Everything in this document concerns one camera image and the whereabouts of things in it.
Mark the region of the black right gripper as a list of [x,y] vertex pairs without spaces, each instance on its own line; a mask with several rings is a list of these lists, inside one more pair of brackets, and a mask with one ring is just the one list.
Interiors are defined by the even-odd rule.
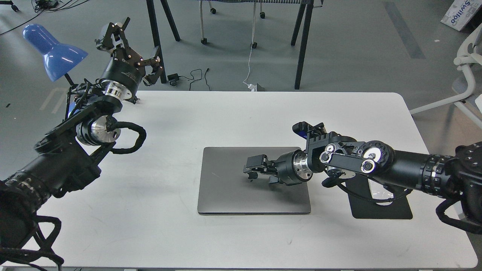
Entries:
[[267,155],[247,158],[245,171],[248,179],[256,180],[258,175],[268,175],[268,183],[298,185],[311,180],[313,172],[308,167],[308,155],[302,150],[284,153],[277,160],[269,161]]

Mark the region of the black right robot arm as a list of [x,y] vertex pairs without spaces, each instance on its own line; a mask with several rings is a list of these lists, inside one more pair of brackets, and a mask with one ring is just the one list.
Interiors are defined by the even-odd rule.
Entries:
[[293,132],[306,140],[305,150],[284,153],[270,161],[265,154],[247,159],[243,173],[255,180],[268,175],[270,183],[287,186],[310,180],[325,172],[324,187],[337,186],[349,195],[375,202],[349,190],[344,183],[361,175],[393,193],[394,200],[419,190],[443,200],[436,215],[443,223],[468,233],[481,234],[482,149],[481,142],[461,145],[454,156],[394,150],[382,141],[357,141],[324,124],[298,122]]

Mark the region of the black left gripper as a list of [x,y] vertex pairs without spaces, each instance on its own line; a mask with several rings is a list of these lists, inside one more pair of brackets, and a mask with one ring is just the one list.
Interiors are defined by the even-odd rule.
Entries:
[[[154,85],[164,72],[161,64],[161,46],[153,50],[153,57],[142,60],[136,52],[130,52],[125,29],[130,22],[126,17],[123,23],[108,23],[101,30],[101,35],[95,40],[96,48],[110,53],[111,60],[103,72],[100,84],[104,94],[118,100],[134,100],[140,82],[144,85]],[[152,72],[146,74],[144,67],[150,66]]]

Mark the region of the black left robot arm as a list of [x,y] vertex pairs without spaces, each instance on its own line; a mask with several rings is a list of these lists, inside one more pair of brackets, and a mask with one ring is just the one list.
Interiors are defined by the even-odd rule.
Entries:
[[98,50],[110,54],[102,76],[94,83],[71,84],[65,120],[35,144],[37,158],[1,181],[1,263],[43,270],[33,262],[46,257],[62,270],[64,259],[52,249],[61,221],[38,215],[38,209],[52,196],[61,198],[91,184],[107,154],[133,153],[145,142],[143,127],[118,121],[114,114],[122,110],[122,101],[135,103],[140,82],[155,84],[164,67],[160,46],[146,59],[128,45],[129,21],[104,26],[95,41]]

